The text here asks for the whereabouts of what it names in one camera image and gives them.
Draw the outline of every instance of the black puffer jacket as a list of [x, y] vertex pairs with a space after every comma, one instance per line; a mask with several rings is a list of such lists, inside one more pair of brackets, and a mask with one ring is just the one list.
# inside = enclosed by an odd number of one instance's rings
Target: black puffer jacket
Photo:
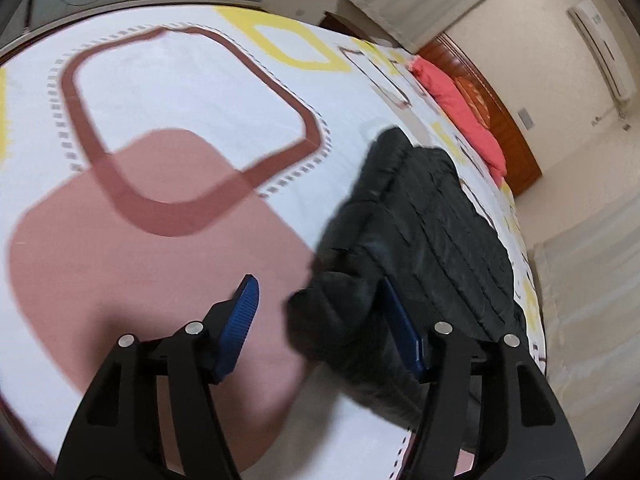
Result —
[[[447, 153], [414, 148], [399, 128], [373, 144], [315, 265], [308, 287], [289, 300], [290, 342], [345, 377], [361, 402], [409, 428], [420, 422], [428, 386], [404, 370], [382, 313], [372, 308], [382, 277], [469, 336], [498, 340], [510, 332], [526, 340], [497, 234], [460, 188]], [[467, 449], [479, 421], [479, 383], [471, 389]]]

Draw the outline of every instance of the blue rubber tip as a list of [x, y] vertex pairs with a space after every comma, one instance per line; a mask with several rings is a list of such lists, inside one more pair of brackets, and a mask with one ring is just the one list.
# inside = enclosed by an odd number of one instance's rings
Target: blue rubber tip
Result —
[[259, 296], [258, 280], [250, 276], [218, 339], [218, 359], [215, 368], [218, 381], [222, 381], [236, 367], [249, 327], [258, 309]]
[[389, 330], [391, 330], [402, 364], [417, 380], [420, 380], [425, 372], [424, 363], [422, 362], [422, 339], [418, 336], [396, 290], [388, 278], [385, 278], [382, 282], [381, 293], [386, 323], [389, 325]]

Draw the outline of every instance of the bed sheet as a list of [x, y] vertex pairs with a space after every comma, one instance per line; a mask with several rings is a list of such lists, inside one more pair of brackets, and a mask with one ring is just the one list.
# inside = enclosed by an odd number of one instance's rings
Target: bed sheet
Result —
[[250, 272], [260, 309], [212, 389], [243, 477], [395, 478], [408, 432], [310, 372], [282, 311], [370, 143], [395, 124], [452, 157], [509, 252], [544, 369], [511, 192], [409, 57], [263, 12], [160, 6], [71, 25], [0, 68], [0, 391], [54, 460], [117, 336], [171, 334]]

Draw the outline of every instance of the pillow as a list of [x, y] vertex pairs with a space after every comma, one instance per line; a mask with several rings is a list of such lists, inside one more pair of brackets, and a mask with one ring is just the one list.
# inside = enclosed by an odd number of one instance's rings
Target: pillow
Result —
[[456, 87], [462, 94], [462, 97], [465, 98], [466, 104], [471, 108], [476, 120], [488, 130], [491, 121], [489, 107], [484, 102], [476, 86], [469, 81], [469, 79], [463, 77], [457, 77], [453, 81], [456, 83]]
[[493, 134], [478, 122], [453, 79], [420, 56], [414, 58], [409, 69], [482, 157], [500, 187], [507, 174], [504, 153]]

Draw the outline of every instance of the silver screw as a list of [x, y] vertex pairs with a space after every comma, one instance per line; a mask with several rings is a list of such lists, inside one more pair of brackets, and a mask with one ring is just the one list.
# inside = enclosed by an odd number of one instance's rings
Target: silver screw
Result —
[[204, 325], [199, 321], [191, 321], [186, 327], [184, 327], [184, 331], [187, 334], [196, 335], [202, 332]]
[[131, 334], [125, 334], [120, 339], [118, 339], [118, 345], [126, 348], [127, 346], [133, 345], [133, 342], [136, 340]]
[[446, 321], [439, 321], [435, 326], [436, 332], [442, 335], [449, 335], [453, 332], [453, 327]]
[[520, 346], [520, 339], [518, 338], [518, 336], [513, 334], [507, 334], [506, 336], [504, 336], [504, 342], [512, 348], [517, 348], [518, 346]]

